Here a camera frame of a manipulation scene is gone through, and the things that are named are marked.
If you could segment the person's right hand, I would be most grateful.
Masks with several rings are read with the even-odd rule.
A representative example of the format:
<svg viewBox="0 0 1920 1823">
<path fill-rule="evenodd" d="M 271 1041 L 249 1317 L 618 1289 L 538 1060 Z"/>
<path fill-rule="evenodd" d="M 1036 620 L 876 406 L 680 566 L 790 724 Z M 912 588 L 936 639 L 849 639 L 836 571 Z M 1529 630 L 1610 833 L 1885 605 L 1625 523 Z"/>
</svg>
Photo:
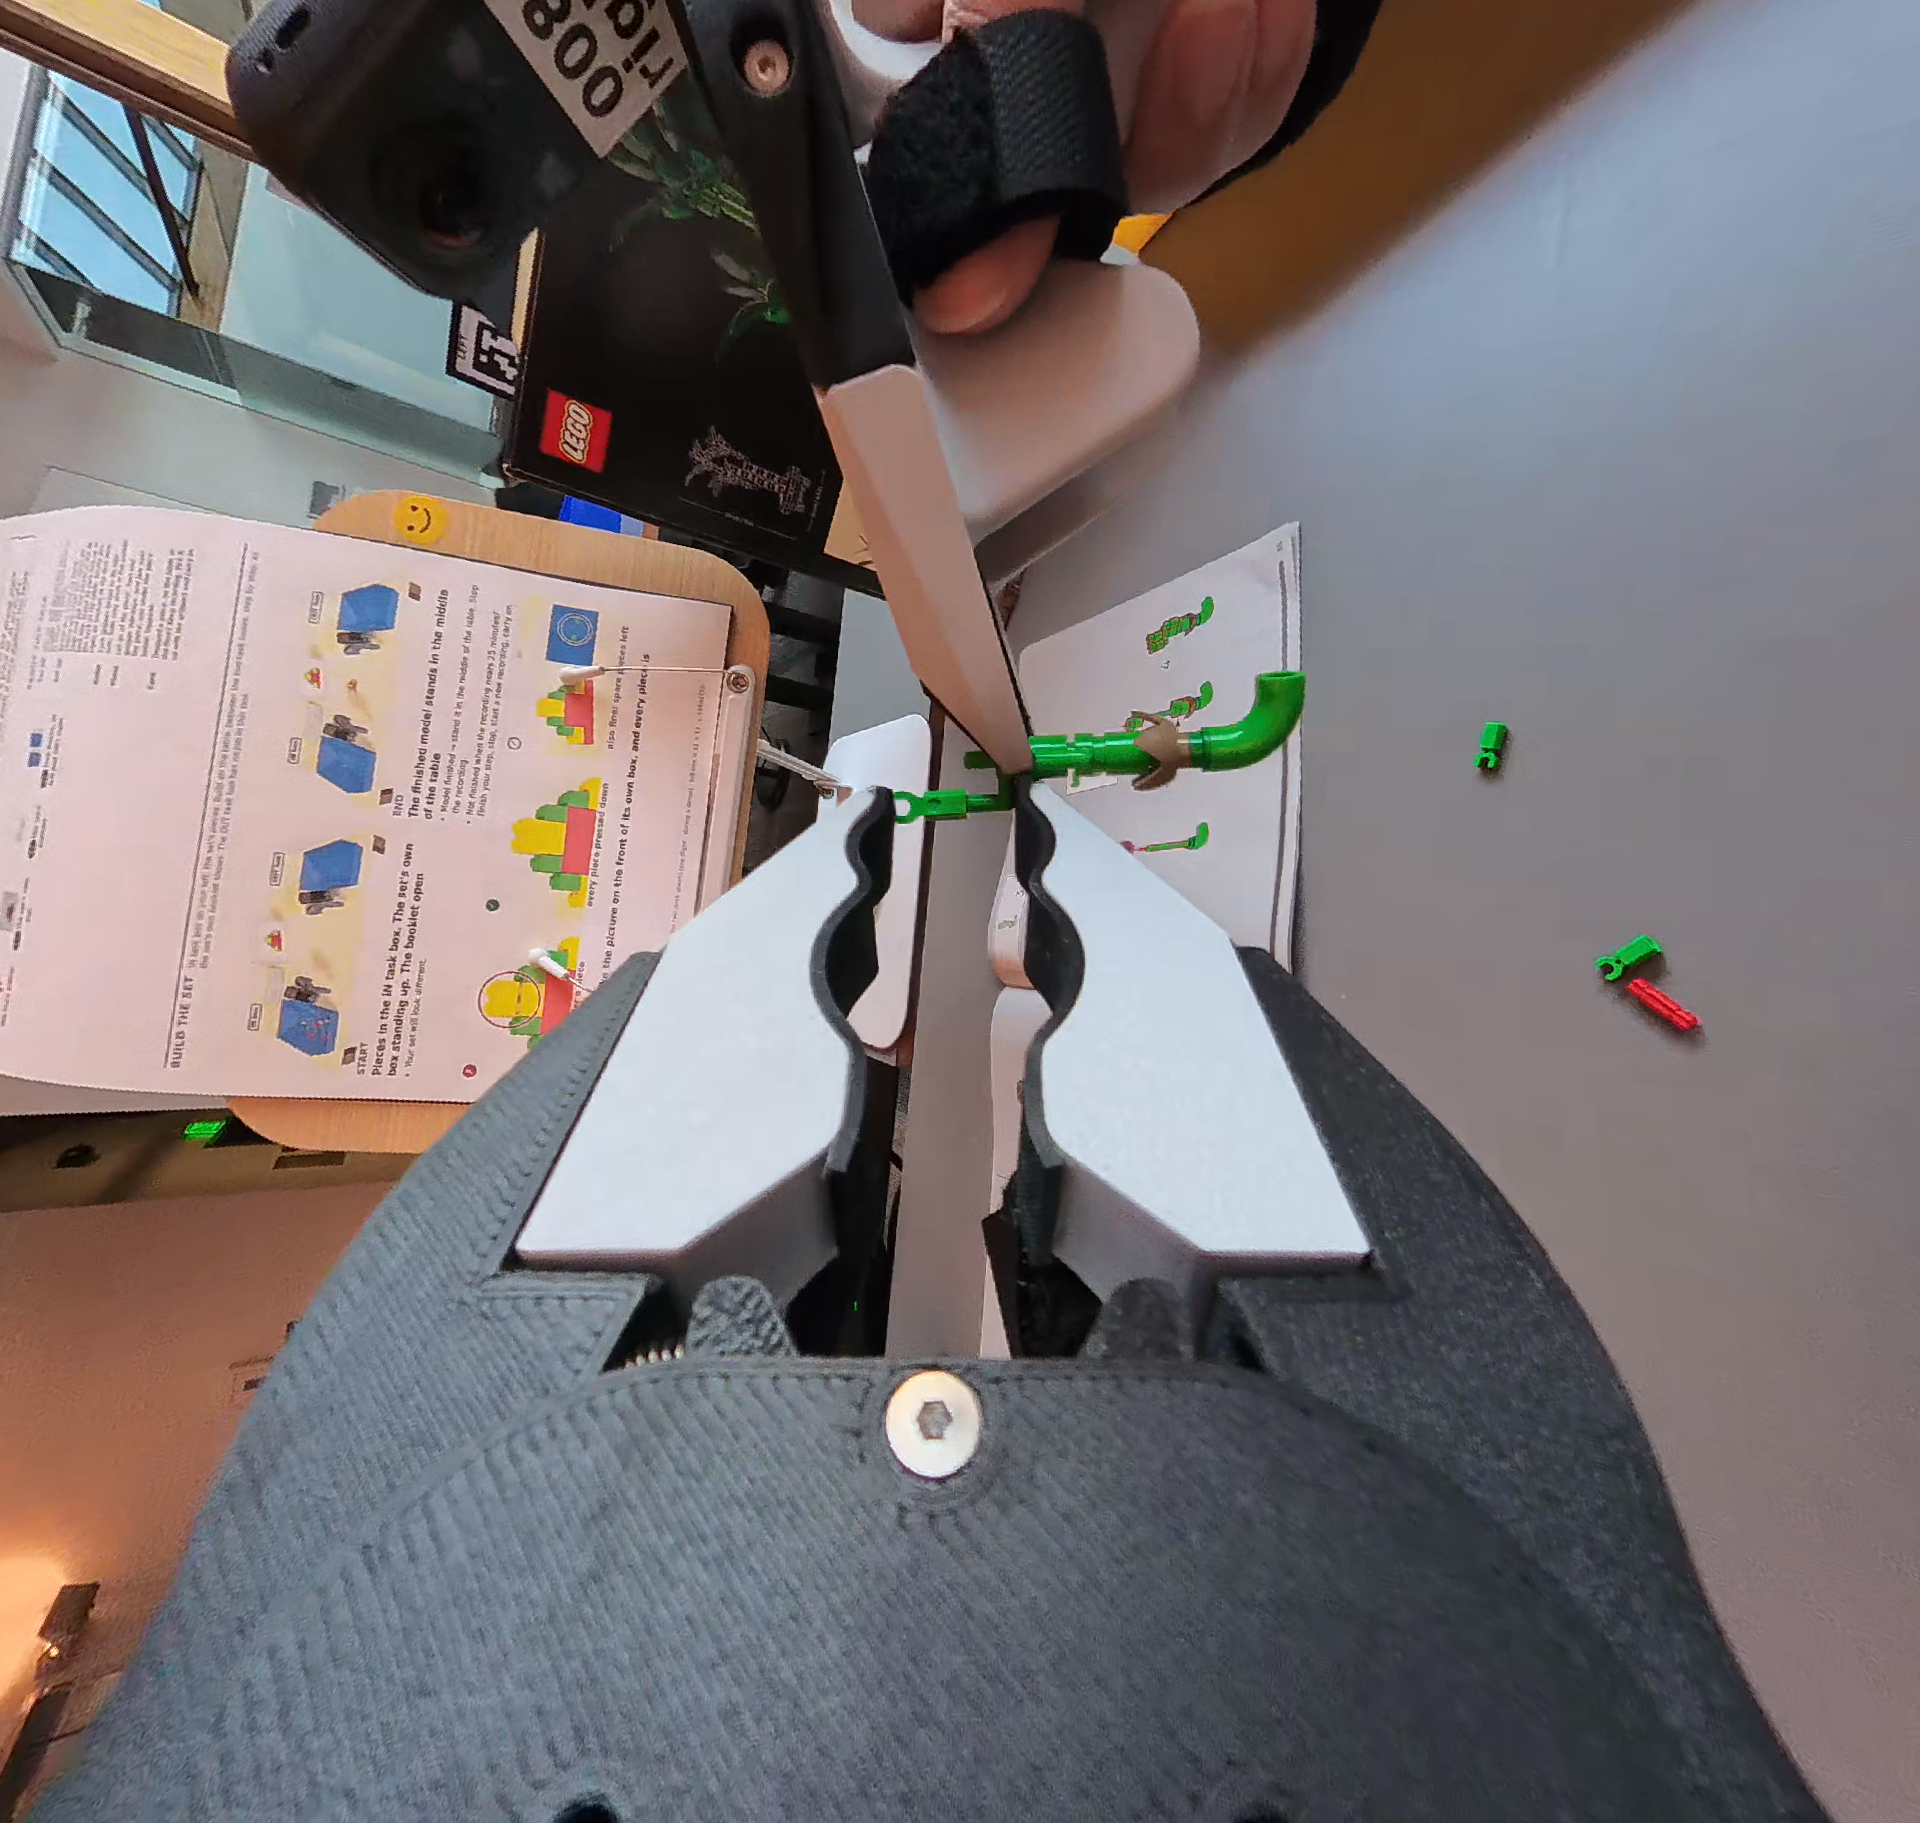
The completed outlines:
<svg viewBox="0 0 1920 1823">
<path fill-rule="evenodd" d="M 955 36 L 1015 9 L 1081 9 L 1085 0 L 849 0 L 852 18 L 890 43 Z M 1172 212 L 1248 163 L 1288 117 L 1306 58 L 1312 0 L 1172 0 L 1139 72 L 1127 192 Z M 953 262 L 915 295 L 932 334 L 978 334 L 1036 295 L 1056 221 L 1036 218 Z"/>
</svg>

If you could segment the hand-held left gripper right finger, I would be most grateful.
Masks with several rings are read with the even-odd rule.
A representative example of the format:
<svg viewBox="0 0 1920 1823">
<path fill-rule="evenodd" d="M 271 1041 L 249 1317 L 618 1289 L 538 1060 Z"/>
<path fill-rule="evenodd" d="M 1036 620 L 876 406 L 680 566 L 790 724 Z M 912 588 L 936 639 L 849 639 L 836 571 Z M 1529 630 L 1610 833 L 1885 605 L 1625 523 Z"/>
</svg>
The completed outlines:
<svg viewBox="0 0 1920 1823">
<path fill-rule="evenodd" d="M 1075 1354 L 1127 1284 L 1206 1340 L 1229 1284 L 1376 1298 L 1376 1238 L 1288 1066 L 1283 969 L 1085 823 L 1015 792 L 1024 976 L 1044 1026 L 1019 1076 L 1015 1354 Z"/>
</svg>

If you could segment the green bamboo stem piece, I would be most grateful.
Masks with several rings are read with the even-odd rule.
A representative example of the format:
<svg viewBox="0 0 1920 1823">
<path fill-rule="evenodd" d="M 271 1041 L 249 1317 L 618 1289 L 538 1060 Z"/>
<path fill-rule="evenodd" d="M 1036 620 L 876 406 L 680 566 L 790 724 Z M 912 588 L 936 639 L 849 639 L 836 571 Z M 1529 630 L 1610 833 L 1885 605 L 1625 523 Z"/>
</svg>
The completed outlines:
<svg viewBox="0 0 1920 1823">
<path fill-rule="evenodd" d="M 1256 676 L 1256 702 L 1223 724 L 1198 724 L 1195 709 L 1134 709 L 1117 733 L 1030 735 L 1030 778 L 1101 781 L 1121 778 L 1139 792 L 1166 786 L 1178 771 L 1239 771 L 1288 745 L 1303 720 L 1303 676 Z"/>
</svg>

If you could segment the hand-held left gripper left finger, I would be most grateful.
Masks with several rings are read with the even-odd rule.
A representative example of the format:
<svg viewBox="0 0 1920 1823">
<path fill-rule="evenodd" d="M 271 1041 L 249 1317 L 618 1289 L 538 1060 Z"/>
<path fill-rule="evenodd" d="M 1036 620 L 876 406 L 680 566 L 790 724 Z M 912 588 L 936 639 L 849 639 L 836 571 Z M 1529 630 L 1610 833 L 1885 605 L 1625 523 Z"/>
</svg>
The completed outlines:
<svg viewBox="0 0 1920 1823">
<path fill-rule="evenodd" d="M 897 800 L 852 786 L 683 920 L 632 1001 L 516 1254 L 636 1264 L 680 1310 L 758 1275 L 800 1344 L 876 1340 L 883 1157 L 852 1004 L 876 985 Z"/>
</svg>

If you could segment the printed instruction sheet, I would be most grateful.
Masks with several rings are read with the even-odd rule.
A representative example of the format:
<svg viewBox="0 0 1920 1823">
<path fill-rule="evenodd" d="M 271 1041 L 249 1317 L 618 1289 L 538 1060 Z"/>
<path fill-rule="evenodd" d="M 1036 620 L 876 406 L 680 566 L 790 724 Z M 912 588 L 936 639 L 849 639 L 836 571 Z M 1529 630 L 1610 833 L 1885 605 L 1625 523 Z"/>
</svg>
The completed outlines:
<svg viewBox="0 0 1920 1823">
<path fill-rule="evenodd" d="M 724 883 L 730 588 L 411 515 L 7 520 L 7 1079 L 464 1107 Z"/>
</svg>

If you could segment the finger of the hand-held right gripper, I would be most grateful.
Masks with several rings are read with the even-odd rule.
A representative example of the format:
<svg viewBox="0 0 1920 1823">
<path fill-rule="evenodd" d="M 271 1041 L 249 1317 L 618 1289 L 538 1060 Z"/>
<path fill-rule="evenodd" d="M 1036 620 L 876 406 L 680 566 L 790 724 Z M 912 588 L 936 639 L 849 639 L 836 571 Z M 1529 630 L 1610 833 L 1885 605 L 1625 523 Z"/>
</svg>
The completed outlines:
<svg viewBox="0 0 1920 1823">
<path fill-rule="evenodd" d="M 997 771 L 1030 771 L 1030 718 L 921 368 L 849 375 L 819 414 L 912 676 Z"/>
</svg>

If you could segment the wooden clipboard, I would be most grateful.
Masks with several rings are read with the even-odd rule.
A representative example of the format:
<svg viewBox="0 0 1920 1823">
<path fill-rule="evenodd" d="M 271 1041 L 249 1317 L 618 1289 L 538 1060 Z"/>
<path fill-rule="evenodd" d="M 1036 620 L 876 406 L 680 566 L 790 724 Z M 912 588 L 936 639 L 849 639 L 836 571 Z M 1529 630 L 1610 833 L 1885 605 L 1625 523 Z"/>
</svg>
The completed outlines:
<svg viewBox="0 0 1920 1823">
<path fill-rule="evenodd" d="M 362 540 L 411 540 L 436 558 L 459 560 L 494 560 L 522 566 L 535 576 L 565 576 L 593 588 L 627 588 L 627 591 L 662 591 L 690 601 L 730 605 L 724 630 L 724 724 L 722 724 L 722 801 L 713 833 L 730 837 L 722 875 L 699 890 L 703 901 L 743 881 L 746 859 L 746 823 L 753 823 L 753 771 L 758 771 L 758 733 L 765 705 L 765 660 L 770 660 L 770 622 L 758 588 L 722 558 L 651 540 L 651 536 L 606 536 L 579 528 L 538 515 L 512 515 L 494 505 L 464 505 L 442 492 L 406 492 L 376 488 L 350 492 L 328 515 L 312 520 L 322 536 L 362 536 Z M 434 1150 L 459 1117 L 459 1101 L 335 1101 L 335 1095 L 234 1095 L 227 1111 L 249 1123 L 256 1140 L 290 1150 L 344 1150 L 344 1155 L 406 1155 L 417 1157 Z"/>
</svg>

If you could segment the black bamboo-print box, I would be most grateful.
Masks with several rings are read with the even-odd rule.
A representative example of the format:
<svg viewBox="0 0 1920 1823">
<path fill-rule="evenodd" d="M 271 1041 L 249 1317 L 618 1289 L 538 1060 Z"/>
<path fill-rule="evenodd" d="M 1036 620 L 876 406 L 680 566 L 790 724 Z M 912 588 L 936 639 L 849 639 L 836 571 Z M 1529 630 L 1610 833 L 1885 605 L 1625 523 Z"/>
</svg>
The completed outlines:
<svg viewBox="0 0 1920 1823">
<path fill-rule="evenodd" d="M 538 224 L 504 468 L 882 591 L 790 295 L 703 108 L 652 108 Z"/>
</svg>

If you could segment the black device with green light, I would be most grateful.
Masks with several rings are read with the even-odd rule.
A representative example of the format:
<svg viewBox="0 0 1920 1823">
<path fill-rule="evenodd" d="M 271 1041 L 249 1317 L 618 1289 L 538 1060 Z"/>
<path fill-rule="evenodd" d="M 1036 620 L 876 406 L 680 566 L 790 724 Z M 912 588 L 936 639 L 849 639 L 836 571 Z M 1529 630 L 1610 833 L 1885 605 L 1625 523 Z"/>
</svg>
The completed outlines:
<svg viewBox="0 0 1920 1823">
<path fill-rule="evenodd" d="M 0 1208 L 384 1182 L 383 1155 L 290 1150 L 234 1111 L 77 1111 L 0 1123 Z"/>
</svg>

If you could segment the building instruction booklet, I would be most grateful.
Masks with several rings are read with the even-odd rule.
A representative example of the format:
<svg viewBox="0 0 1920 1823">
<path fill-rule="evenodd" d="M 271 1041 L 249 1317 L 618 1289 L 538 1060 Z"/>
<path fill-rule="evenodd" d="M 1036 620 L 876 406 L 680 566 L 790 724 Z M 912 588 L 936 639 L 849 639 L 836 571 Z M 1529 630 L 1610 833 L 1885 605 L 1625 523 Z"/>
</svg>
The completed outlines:
<svg viewBox="0 0 1920 1823">
<path fill-rule="evenodd" d="M 1019 656 L 1036 733 L 1121 733 L 1145 709 L 1195 733 L 1229 724 L 1256 676 L 1303 664 L 1303 528 L 1277 523 L 1145 598 L 1090 614 Z M 1056 781 L 1235 948 L 1292 962 L 1303 869 L 1303 735 L 1239 771 L 1186 771 L 1156 792 L 1127 778 Z"/>
</svg>

